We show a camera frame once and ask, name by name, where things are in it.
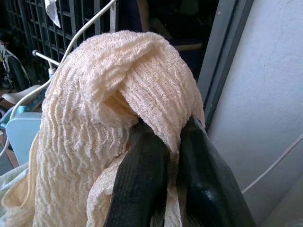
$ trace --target cream textured fabric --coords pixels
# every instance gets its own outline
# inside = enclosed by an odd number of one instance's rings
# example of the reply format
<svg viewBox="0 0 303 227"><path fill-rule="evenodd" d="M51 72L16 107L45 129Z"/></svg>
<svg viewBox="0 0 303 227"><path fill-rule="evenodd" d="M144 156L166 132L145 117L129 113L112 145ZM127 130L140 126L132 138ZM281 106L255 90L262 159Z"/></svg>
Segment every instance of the cream textured fabric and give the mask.
<svg viewBox="0 0 303 227"><path fill-rule="evenodd" d="M174 182L180 132L192 114L204 122L201 95L163 37L122 31L83 42L47 90L26 195L12 205L12 189L3 200L8 226L102 226L138 117L170 151L165 226L181 226Z"/></svg>

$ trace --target white wall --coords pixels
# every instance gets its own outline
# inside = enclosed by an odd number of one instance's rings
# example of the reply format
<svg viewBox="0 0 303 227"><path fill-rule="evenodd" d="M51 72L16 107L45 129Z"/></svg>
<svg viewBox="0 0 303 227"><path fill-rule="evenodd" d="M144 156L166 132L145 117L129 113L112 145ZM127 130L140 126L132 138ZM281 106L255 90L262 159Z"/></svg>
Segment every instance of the white wall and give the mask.
<svg viewBox="0 0 303 227"><path fill-rule="evenodd" d="M303 132L303 0L255 0L209 136L241 189ZM246 195L259 225L303 174L303 142Z"/></svg>

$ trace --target white cable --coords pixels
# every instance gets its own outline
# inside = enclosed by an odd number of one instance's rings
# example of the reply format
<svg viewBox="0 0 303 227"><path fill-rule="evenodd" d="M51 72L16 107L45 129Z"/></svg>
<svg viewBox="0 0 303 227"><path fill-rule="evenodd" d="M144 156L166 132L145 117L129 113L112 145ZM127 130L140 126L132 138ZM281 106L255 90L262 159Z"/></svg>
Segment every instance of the white cable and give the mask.
<svg viewBox="0 0 303 227"><path fill-rule="evenodd" d="M242 192L242 194L246 193L249 189L251 189L256 183L258 183L263 177L265 177L270 171L273 170L273 168L276 167L276 165L279 164L283 160L283 158L286 157L286 155L291 152L295 146L300 143L300 141L303 139L303 134L301 134L293 143L290 145L284 152L283 154L264 172L262 173L254 182L252 182L250 185L248 185Z"/></svg>
<svg viewBox="0 0 303 227"><path fill-rule="evenodd" d="M62 65L62 62L64 62L64 60L66 59L67 55L70 53L72 47L75 45L77 39L80 37L80 35L83 34L83 32L85 32L86 29L88 29L100 16L102 16L114 3L116 2L116 0L111 0L102 10L100 10L92 19L90 19L76 34L75 36L72 38L70 44L68 45L64 56L58 66L58 68ZM37 89L33 90L32 92L30 92L29 94L27 94L26 96L24 96L22 99L20 99L19 102L17 102L17 104L14 106L13 111L11 112L10 118L9 120L13 119L16 111L18 109L18 107L25 101L27 101L31 96L35 95L36 93L40 93L42 90L44 90L45 88L47 88L47 86L51 83L52 78L50 78L46 83L44 83L43 85L41 85L40 87L38 87ZM4 154L4 152L7 150L7 148L9 147L9 138L6 138L6 142L5 142L5 146L2 149L1 153L0 153L0 157Z"/></svg>

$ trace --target white fabric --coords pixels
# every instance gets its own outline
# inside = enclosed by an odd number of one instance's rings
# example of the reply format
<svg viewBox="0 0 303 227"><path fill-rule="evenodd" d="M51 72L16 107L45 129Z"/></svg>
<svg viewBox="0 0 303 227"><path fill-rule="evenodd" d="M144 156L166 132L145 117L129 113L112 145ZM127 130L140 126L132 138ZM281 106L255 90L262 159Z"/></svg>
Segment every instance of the white fabric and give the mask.
<svg viewBox="0 0 303 227"><path fill-rule="evenodd" d="M45 0L45 10L49 18L53 21L53 23L59 28L61 28L57 13L56 1L57 0Z"/></svg>
<svg viewBox="0 0 303 227"><path fill-rule="evenodd" d="M3 200L8 225L103 226L130 127L140 117L170 151L165 226L181 226L178 148L192 114L204 122L201 95L190 69L163 37L122 31L88 39L47 90L39 146L31 151L31 186L20 206Z"/></svg>

